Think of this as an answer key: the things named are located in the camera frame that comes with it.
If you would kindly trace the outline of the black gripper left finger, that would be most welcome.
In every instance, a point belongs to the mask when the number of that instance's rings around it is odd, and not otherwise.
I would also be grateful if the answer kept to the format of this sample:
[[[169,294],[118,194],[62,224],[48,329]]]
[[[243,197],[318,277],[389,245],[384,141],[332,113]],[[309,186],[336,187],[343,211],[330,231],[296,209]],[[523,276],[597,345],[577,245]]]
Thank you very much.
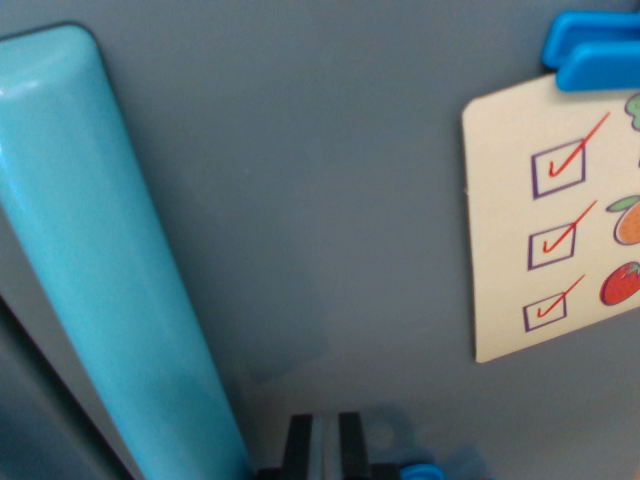
[[[281,463],[281,478],[320,480],[324,478],[324,425],[311,414],[290,418]]]

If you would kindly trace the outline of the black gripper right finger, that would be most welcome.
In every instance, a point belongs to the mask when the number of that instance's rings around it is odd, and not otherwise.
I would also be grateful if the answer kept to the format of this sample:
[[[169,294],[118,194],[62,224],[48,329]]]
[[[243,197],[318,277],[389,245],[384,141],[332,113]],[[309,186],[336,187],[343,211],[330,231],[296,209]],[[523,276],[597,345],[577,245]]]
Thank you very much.
[[[363,425],[358,412],[341,412],[327,423],[326,478],[371,478]]]

